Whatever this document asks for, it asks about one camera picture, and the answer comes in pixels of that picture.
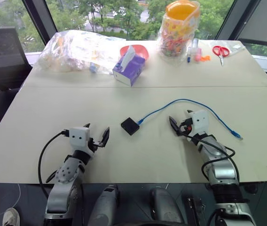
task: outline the red scissors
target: red scissors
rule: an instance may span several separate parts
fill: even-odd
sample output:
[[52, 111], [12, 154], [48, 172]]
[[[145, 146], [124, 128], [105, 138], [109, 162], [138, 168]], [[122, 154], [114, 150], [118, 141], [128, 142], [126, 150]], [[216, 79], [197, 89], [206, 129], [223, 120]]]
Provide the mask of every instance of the red scissors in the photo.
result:
[[212, 50], [213, 53], [220, 58], [221, 66], [223, 66], [223, 58], [229, 55], [228, 48], [223, 46], [214, 46]]

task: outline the clear plastic bag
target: clear plastic bag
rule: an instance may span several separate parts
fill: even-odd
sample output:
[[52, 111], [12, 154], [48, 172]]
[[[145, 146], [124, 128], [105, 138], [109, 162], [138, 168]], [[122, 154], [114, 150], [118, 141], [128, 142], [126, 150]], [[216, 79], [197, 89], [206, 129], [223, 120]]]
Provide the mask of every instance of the clear plastic bag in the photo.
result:
[[57, 32], [40, 54], [38, 64], [56, 72], [89, 68], [92, 72], [110, 73], [118, 62], [123, 41], [93, 32]]
[[200, 19], [199, 3], [192, 1], [196, 6], [185, 20], [177, 20], [163, 16], [162, 25], [158, 32], [159, 51], [166, 57], [183, 60], [186, 56], [188, 46], [194, 38], [195, 30], [198, 28]]
[[223, 46], [228, 48], [229, 57], [245, 49], [245, 46], [239, 41], [210, 40], [206, 43], [208, 43], [210, 48], [213, 48], [214, 46]]

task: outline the sneaker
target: sneaker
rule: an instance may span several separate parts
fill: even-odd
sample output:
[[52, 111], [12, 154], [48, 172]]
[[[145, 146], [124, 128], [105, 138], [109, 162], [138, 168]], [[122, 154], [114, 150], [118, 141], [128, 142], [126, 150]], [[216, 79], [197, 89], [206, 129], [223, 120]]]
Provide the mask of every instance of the sneaker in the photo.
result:
[[20, 215], [14, 208], [5, 211], [2, 226], [20, 226]]

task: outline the tissue box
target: tissue box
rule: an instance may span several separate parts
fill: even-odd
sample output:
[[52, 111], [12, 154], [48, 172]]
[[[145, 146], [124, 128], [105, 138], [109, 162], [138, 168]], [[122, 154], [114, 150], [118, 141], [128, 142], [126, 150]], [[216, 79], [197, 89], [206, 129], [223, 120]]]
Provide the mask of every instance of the tissue box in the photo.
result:
[[121, 57], [116, 66], [113, 68], [113, 74], [115, 79], [118, 81], [128, 86], [132, 86], [141, 74], [142, 68], [145, 66], [145, 59], [138, 55], [134, 55], [132, 60], [127, 64], [125, 70], [122, 71], [123, 68], [121, 67], [121, 63], [123, 58], [124, 56]]

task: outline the table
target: table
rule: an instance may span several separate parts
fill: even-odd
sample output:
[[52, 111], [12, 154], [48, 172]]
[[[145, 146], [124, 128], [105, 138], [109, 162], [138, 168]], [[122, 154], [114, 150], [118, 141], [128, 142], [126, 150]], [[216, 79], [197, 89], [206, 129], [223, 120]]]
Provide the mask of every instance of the table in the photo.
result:
[[[267, 180], [267, 75], [257, 70], [254, 59], [244, 51], [243, 59], [238, 54], [226, 59], [228, 64], [237, 60], [234, 57], [242, 62], [231, 67], [237, 76], [230, 82], [222, 79], [223, 72], [207, 73], [212, 76], [207, 80], [195, 72], [198, 66], [214, 64], [214, 59], [189, 65], [195, 69], [191, 73], [202, 78], [200, 85], [190, 75], [184, 85], [178, 73], [174, 73], [172, 82], [164, 84], [168, 80], [163, 72], [157, 74], [160, 78], [157, 80], [150, 73], [147, 75], [152, 79], [143, 77], [143, 72], [137, 85], [130, 88], [108, 75], [87, 78], [78, 73], [64, 73], [64, 77], [59, 73], [55, 77], [49, 72], [38, 73], [34, 68], [0, 123], [0, 182], [37, 183], [37, 162], [44, 144], [62, 129], [86, 123], [91, 123], [91, 136], [96, 139], [110, 126], [107, 146], [98, 149], [87, 166], [86, 183], [205, 182], [198, 151], [176, 137], [168, 122], [169, 115], [181, 121], [186, 118], [187, 109], [201, 107], [184, 102], [173, 104], [147, 119], [133, 136], [120, 127], [127, 117], [137, 121], [176, 98], [191, 98], [209, 105], [244, 137], [243, 141], [234, 138], [210, 114], [208, 132], [236, 150], [233, 159], [242, 182]], [[239, 69], [245, 61], [254, 66], [254, 73], [259, 72], [258, 77], [251, 69], [246, 72]], [[55, 140], [44, 155], [43, 179], [71, 153], [68, 138]]]

